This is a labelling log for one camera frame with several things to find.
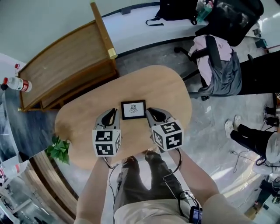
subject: oval tabletop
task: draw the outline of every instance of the oval tabletop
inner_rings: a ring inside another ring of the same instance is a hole
[[[149,66],[104,84],[63,106],[56,117],[55,132],[72,142],[70,161],[80,168],[92,169],[97,158],[92,145],[96,118],[111,108],[121,116],[121,102],[146,100],[146,107],[170,112],[187,128],[192,105],[181,77],[165,66]],[[154,146],[146,118],[122,120],[121,147],[112,163]]]

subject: gray pants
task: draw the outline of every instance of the gray pants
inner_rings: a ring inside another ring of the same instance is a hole
[[[115,197],[114,212],[120,207],[148,200],[174,199],[170,189],[163,181],[163,176],[171,174],[161,156],[155,152],[148,151],[145,160],[148,162],[152,175],[151,189],[148,190],[140,178],[140,169],[135,157],[127,159],[122,165],[122,171],[118,177],[118,188]],[[174,175],[166,178],[174,194],[178,197],[182,192],[182,187]]]

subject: person's arm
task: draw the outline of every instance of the person's arm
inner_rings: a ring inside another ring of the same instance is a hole
[[[200,168],[192,159],[180,149],[182,164],[180,172],[194,197],[203,206],[212,196],[219,194],[218,187],[214,180]],[[179,153],[177,150],[169,151],[173,161],[179,163]]]
[[[105,203],[109,168],[104,159],[99,157],[91,175],[78,199],[76,219],[86,219],[96,224],[101,223]]]

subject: leaf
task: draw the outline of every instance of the leaf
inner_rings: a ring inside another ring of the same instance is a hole
[[[62,151],[63,153],[66,151],[65,148],[60,148],[60,151]]]
[[[50,145],[49,147],[47,147],[47,149],[46,149],[49,153],[53,150],[53,146],[52,145]]]
[[[69,155],[66,153],[63,154],[63,163],[67,163],[68,165],[70,165],[69,164]]]
[[[70,142],[63,141],[63,144],[64,144],[64,148],[68,150],[68,149],[69,149]]]
[[[53,146],[50,145],[49,147],[46,148],[45,152],[47,153],[47,155],[50,155],[51,152],[53,151]]]
[[[56,143],[56,137],[55,137],[55,136],[52,137],[52,143],[53,143],[53,144]]]
[[[58,151],[59,152],[59,160],[63,162],[63,152],[62,151]]]
[[[51,157],[52,158],[58,158],[59,157],[59,152],[58,150],[52,150],[51,151]]]
[[[64,148],[63,141],[60,141],[58,144],[55,146],[56,150],[60,150],[61,148]]]

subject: seated person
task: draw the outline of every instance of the seated person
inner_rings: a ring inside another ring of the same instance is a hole
[[[203,208],[204,224],[252,224],[245,215],[233,208],[226,198],[219,193],[211,177],[180,149],[182,164],[180,172]],[[179,162],[177,150],[169,151],[176,164]],[[174,175],[166,178],[171,190],[163,181],[163,176],[171,174],[160,154],[145,152],[145,159],[151,169],[151,190],[143,185],[140,169],[135,157],[122,162],[118,178],[117,194],[114,199],[115,224],[186,224],[189,223],[190,206],[178,197],[182,187]],[[75,224],[99,224],[107,190],[109,167],[99,157],[77,203]]]
[[[228,120],[224,127],[227,138],[233,139],[272,164],[280,160],[279,133],[250,129],[241,124],[239,115],[235,116],[234,123]]]

